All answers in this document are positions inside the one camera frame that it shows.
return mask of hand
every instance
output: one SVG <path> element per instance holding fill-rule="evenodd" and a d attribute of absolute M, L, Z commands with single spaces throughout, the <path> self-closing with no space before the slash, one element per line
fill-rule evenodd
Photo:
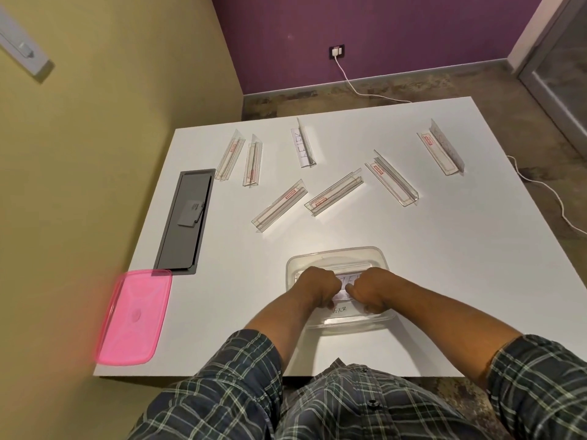
<path fill-rule="evenodd" d="M 314 308 L 334 308 L 332 298 L 341 291 L 342 282 L 331 270 L 308 267 L 293 285 L 291 290 L 304 293 L 312 298 Z"/>
<path fill-rule="evenodd" d="M 371 267 L 359 276 L 355 285 L 347 284 L 345 289 L 369 313 L 382 313 L 391 308 L 390 300 L 398 292 L 418 287 L 411 281 L 393 274 L 389 270 Z"/>

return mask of small gray card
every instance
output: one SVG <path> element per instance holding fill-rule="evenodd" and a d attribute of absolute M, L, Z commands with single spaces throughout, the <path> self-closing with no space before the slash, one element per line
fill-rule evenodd
<path fill-rule="evenodd" d="M 177 224 L 184 227 L 193 227 L 200 220 L 203 209 L 201 200 L 187 200 Z"/>

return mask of plaid shirt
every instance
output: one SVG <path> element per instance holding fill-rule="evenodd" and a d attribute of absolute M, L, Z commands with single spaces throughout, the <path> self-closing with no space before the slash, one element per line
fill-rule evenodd
<path fill-rule="evenodd" d="M 129 439 L 484 439 L 442 399 L 384 372 L 336 361 L 282 401 L 281 360 L 254 330 L 231 335 L 194 377 L 164 390 Z M 491 363 L 489 399 L 520 439 L 587 438 L 587 363 L 525 335 Z"/>

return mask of electrical outlet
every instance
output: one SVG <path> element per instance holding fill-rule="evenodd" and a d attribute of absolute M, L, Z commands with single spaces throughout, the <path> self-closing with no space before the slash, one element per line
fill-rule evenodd
<path fill-rule="evenodd" d="M 338 50 L 336 58 L 343 58 L 345 56 L 345 45 L 339 44 L 338 46 L 330 46 L 328 48 L 328 58 L 334 60 L 334 50 Z"/>

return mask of white cable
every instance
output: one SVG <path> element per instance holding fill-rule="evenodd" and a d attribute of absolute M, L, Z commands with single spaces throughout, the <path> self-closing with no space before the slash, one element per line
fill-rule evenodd
<path fill-rule="evenodd" d="M 384 95 L 379 95 L 379 94 L 361 94 L 361 93 L 358 93 L 357 90 L 355 89 L 355 87 L 353 87 L 352 83 L 349 81 L 349 78 L 346 76 L 345 70 L 342 69 L 341 64 L 338 63 L 338 58 L 336 58 L 335 55 L 333 55 L 332 57 L 334 57 L 334 61 L 336 62 L 336 64 L 338 65 L 338 67 L 341 69 L 342 74 L 345 76 L 346 82 L 349 84 L 350 88 L 355 92 L 356 95 L 361 95 L 363 97 L 381 97 L 381 98 L 386 98 L 388 100 L 393 100 L 394 102 L 411 103 L 410 100 L 399 100 L 397 98 L 386 97 Z"/>
<path fill-rule="evenodd" d="M 565 222 L 573 229 L 577 230 L 578 232 L 583 233 L 584 235 L 587 235 L 587 232 L 584 230 L 581 230 L 580 228 L 575 227 L 570 221 L 569 219 L 565 216 L 565 204 L 562 203 L 562 199 L 561 197 L 558 195 L 558 193 L 556 191 L 554 191 L 554 189 L 550 186 L 548 186 L 547 184 L 545 184 L 544 182 L 541 181 L 533 181 L 532 179 L 528 179 L 527 177 L 525 177 L 522 173 L 520 173 L 519 169 L 518 169 L 518 162 L 515 159 L 514 156 L 508 156 L 510 159 L 512 159 L 514 161 L 514 168 L 516 170 L 516 173 L 518 173 L 518 176 L 520 176 L 522 179 L 526 179 L 528 182 L 534 182 L 535 184 L 541 184 L 544 185 L 546 188 L 548 188 L 550 191 L 552 191 L 554 193 L 554 195 L 556 196 L 556 199 L 558 199 L 559 204 L 561 204 L 561 216 L 562 219 L 565 220 Z"/>

